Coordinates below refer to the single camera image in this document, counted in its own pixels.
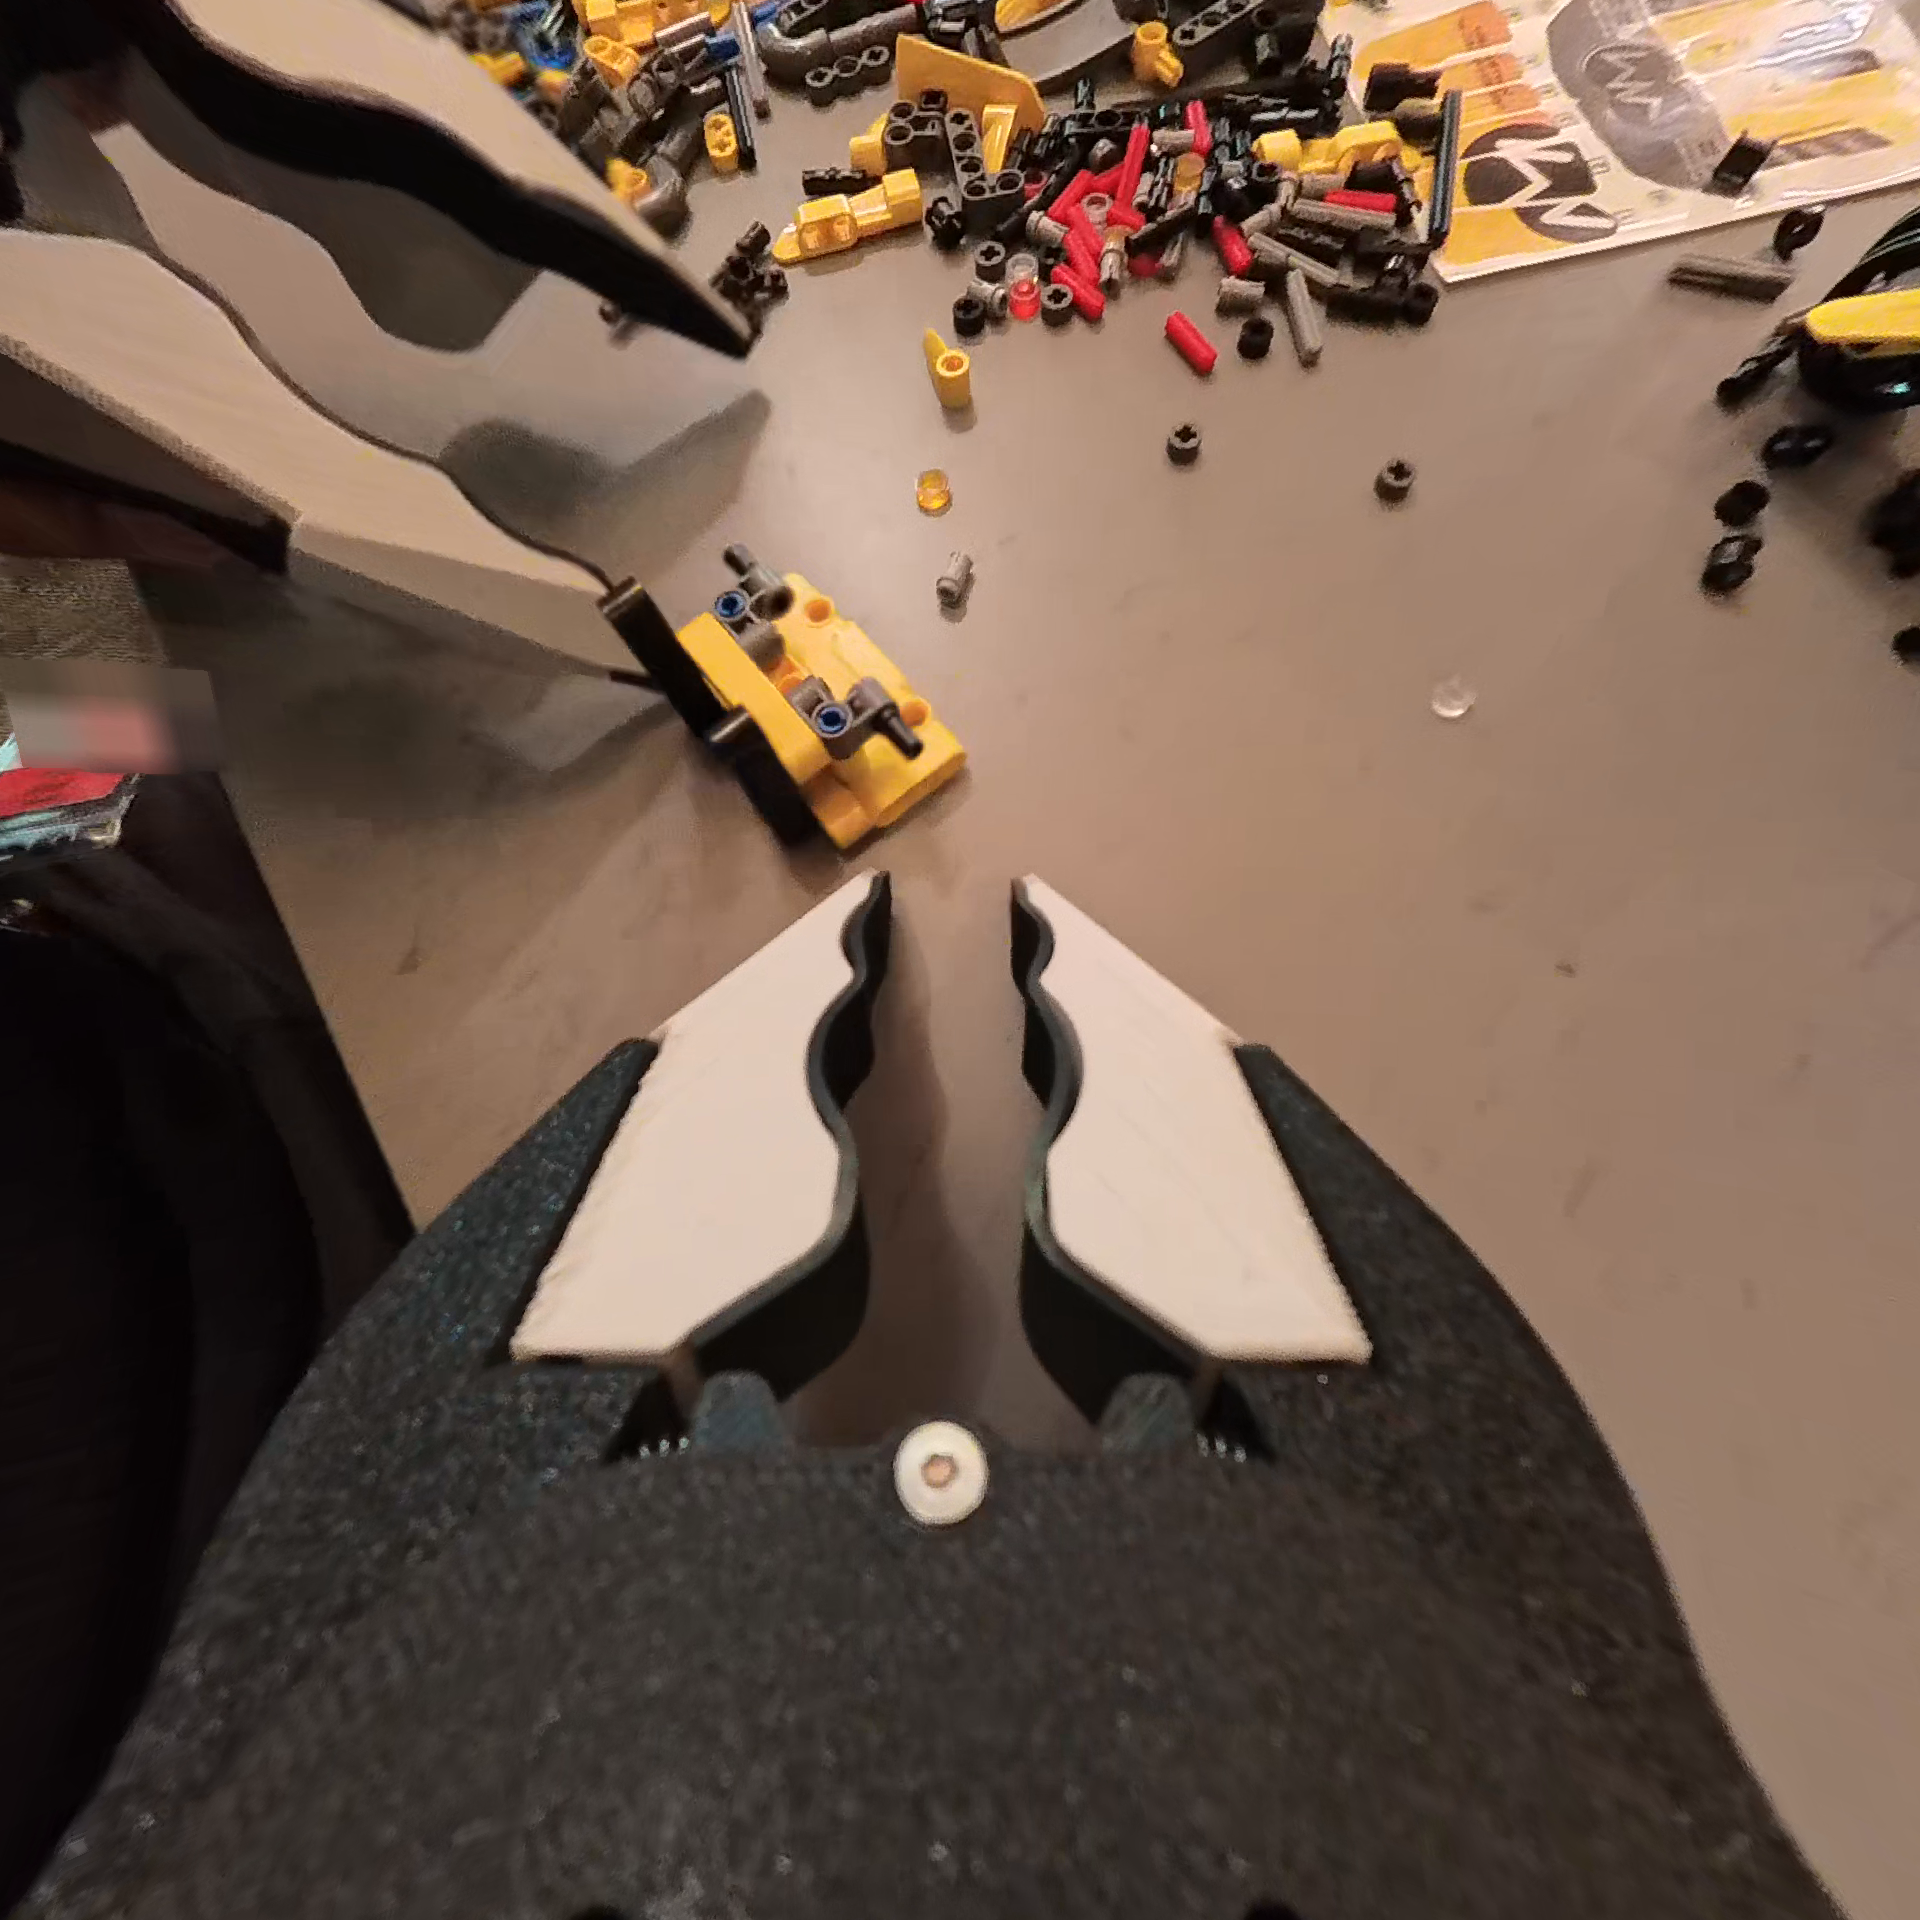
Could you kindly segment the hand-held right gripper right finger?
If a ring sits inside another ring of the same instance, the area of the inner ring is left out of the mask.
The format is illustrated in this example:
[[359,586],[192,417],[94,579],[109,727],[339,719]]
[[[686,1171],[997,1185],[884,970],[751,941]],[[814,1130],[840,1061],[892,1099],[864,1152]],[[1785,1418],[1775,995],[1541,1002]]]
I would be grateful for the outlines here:
[[1372,1331],[1256,1073],[1267,1055],[1039,876],[1011,880],[1019,1320],[1088,1421],[1130,1380],[1197,1413],[1248,1378],[1368,1380]]

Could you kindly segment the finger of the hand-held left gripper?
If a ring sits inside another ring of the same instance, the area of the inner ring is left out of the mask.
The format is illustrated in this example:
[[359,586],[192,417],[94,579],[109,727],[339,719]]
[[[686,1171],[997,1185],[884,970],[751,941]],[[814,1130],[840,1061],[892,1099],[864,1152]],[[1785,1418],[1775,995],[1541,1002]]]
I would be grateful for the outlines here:
[[421,5],[92,5],[140,239],[325,417],[455,477],[736,484],[751,327]]
[[5,228],[5,483],[164,518],[293,589],[503,659],[637,683],[637,589],[522,541],[434,463],[325,414],[192,277]]

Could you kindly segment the yellow toy brick assembly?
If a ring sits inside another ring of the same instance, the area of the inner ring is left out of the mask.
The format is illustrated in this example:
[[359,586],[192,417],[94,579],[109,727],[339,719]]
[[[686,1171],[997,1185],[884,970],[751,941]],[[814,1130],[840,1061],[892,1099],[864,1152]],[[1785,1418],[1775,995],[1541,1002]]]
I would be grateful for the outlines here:
[[822,589],[743,544],[723,561],[732,586],[678,628],[637,581],[598,613],[780,844],[852,852],[963,774],[961,737]]

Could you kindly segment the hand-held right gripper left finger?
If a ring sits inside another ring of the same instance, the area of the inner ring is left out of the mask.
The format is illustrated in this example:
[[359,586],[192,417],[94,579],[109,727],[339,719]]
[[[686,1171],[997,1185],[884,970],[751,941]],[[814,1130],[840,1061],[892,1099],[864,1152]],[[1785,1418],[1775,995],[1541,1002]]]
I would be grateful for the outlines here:
[[892,929],[892,877],[859,873],[647,1036],[514,1361],[749,1374],[786,1402],[842,1358],[871,1292],[848,1105]]

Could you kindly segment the black and yellow toy model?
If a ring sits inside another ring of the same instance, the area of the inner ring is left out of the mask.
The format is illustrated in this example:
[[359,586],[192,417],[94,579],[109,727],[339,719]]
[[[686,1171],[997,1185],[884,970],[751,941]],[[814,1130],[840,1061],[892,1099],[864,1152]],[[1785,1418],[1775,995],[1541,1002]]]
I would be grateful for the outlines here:
[[1843,417],[1918,407],[1918,210],[1885,230],[1812,310],[1772,328],[1715,387],[1724,412],[1756,398],[1780,371]]

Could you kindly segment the yellow printed sticker sheet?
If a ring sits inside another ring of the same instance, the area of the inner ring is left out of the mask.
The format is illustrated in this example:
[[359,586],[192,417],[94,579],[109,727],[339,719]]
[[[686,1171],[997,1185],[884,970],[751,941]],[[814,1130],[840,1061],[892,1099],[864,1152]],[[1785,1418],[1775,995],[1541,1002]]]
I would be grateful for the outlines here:
[[1899,3],[1326,5],[1458,93],[1444,284],[1692,239],[1915,184],[1918,12]]

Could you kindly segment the pile of loose toy bricks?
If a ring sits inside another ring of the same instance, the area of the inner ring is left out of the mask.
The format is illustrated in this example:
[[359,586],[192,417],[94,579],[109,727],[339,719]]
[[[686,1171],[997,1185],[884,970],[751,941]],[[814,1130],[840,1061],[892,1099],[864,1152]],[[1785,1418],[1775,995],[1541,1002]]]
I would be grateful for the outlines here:
[[1133,282],[1218,270],[1234,351],[1285,317],[1422,328],[1439,297],[1463,100],[1390,62],[1352,105],[1325,5],[424,5],[515,106],[674,239],[700,167],[751,172],[773,98],[875,98],[847,160],[802,172],[712,290],[751,332],[787,280],[920,232],[966,262],[951,336],[1101,325]]

